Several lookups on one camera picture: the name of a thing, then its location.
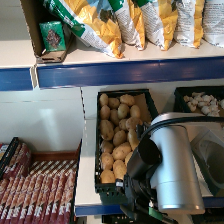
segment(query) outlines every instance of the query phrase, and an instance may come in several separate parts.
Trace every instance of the black cable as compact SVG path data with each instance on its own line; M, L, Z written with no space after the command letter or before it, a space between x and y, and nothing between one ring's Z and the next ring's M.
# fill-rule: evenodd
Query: black cable
M141 136L141 140L150 132L154 131L155 129L159 129L171 124L178 124L178 123L187 123L187 122L218 122L224 123L224 117L181 117L181 118L173 118L164 121L160 121L156 124L151 125Z

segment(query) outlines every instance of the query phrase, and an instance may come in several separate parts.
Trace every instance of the cardboard box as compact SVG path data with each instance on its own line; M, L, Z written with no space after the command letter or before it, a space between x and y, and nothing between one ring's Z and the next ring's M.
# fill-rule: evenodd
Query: cardboard box
M67 50L74 40L71 34L66 43L66 51L44 52L44 42L41 35L39 23L49 21L60 21L57 17L51 15L47 9L43 7L39 0L20 0L22 10L26 19L27 30L29 32L33 45L34 55L37 63L62 62L66 56Z

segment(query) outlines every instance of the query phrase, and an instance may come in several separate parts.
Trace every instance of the plastic packaging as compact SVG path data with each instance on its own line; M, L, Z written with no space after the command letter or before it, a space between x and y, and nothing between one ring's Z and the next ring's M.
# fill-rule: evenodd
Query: plastic packaging
M175 2L171 0L136 0L142 10L146 37L161 50L168 50L177 23Z
M135 45L138 50L145 47L145 28L143 15L132 0L109 0L118 20L122 40L130 45Z
M203 37L202 11L204 0L177 1L177 27L174 39L183 46L199 48Z
M224 1L205 0L203 19L204 39L224 48Z
M121 33L108 0L40 0L52 14L68 24L84 43L122 58Z

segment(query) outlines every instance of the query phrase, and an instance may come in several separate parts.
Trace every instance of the green box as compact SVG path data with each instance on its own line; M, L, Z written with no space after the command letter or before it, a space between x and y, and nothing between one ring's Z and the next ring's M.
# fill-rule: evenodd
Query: green box
M46 51L65 51L65 38L62 24L59 21L40 23Z

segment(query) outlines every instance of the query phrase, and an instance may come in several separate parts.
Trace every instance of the white shelf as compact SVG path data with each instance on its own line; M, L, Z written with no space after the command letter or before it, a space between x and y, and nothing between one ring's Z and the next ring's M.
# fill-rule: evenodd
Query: white shelf
M175 41L173 41L168 51L161 51L159 47L149 42L146 43L146 49L144 51L138 51L134 46L129 46L127 44L123 44L123 49L125 49L124 58L116 59L101 53L93 47L86 47L80 40L76 39L70 46L68 54L62 64L71 65L224 56L223 48L212 46L204 40L202 40L200 49L184 47Z
M103 206L100 195L95 193L94 170L95 170L95 146L96 146L96 119L86 120L82 148L79 162L78 179L76 187L75 207ZM207 184L202 178L199 167L196 164L196 171L199 177L199 184L202 196L212 196Z
M0 18L0 68L31 67L36 63L25 20Z

